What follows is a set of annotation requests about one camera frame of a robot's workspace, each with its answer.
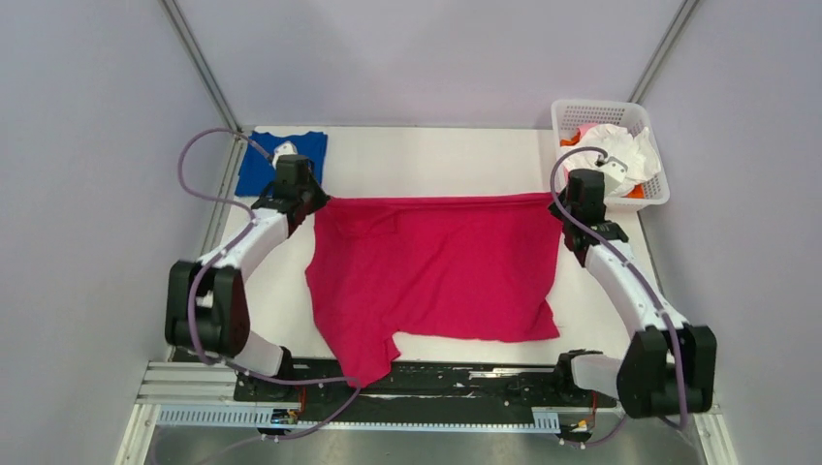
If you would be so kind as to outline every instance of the blue cloth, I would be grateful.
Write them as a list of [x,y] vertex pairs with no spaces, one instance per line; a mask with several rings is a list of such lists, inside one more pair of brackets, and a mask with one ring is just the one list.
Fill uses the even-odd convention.
[[[259,143],[269,154],[274,153],[274,149],[285,142],[292,143],[297,148],[297,153],[314,162],[314,177],[318,182],[323,182],[323,162],[326,160],[326,147],[329,144],[329,137],[325,133],[309,132],[302,136],[279,138],[269,133],[255,132],[251,134],[251,139]],[[242,158],[242,165],[239,166],[239,181],[235,195],[257,197],[266,185],[274,180],[275,175],[276,171],[271,161],[249,144]]]

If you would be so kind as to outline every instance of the pink fabric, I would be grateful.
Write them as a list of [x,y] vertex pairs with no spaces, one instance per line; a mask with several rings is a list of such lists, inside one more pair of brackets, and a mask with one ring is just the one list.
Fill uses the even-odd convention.
[[332,199],[305,271],[314,322],[363,386],[399,356],[397,331],[521,342],[559,336],[545,298],[561,224],[550,194]]

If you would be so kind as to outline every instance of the table surface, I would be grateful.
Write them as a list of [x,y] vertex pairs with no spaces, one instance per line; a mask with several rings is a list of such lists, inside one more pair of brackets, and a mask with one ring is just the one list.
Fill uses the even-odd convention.
[[[552,132],[506,129],[276,127],[277,136],[322,131],[329,135],[323,188],[332,196],[437,197],[511,195],[545,191],[543,176],[554,160]],[[249,204],[253,199],[243,199]],[[610,212],[630,237],[638,266],[651,274],[639,218]],[[247,215],[232,208],[225,237]],[[557,244],[556,278],[548,302],[560,337],[501,343],[418,336],[398,332],[404,360],[552,364],[559,354],[591,349],[622,357],[629,336],[617,310],[573,254]],[[246,281],[252,328],[296,357],[333,357],[314,325],[304,271],[314,253],[313,218],[275,248]]]

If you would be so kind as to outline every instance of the plastic basket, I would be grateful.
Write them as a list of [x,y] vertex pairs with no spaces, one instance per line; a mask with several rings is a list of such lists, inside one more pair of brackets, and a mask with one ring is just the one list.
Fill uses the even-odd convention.
[[[648,126],[650,143],[656,153],[659,153],[648,112],[636,104],[595,100],[557,100],[551,105],[551,121],[553,123],[553,145],[557,157],[560,153],[559,141],[574,137],[577,128],[585,123],[615,124],[626,128],[633,136],[638,135]],[[561,171],[557,173],[556,186],[558,189],[565,186],[565,176]],[[643,183],[643,190],[645,191],[644,199],[606,197],[605,205],[614,210],[639,211],[648,205],[667,202],[671,193],[668,190],[668,179],[665,177],[664,166],[652,180]]]

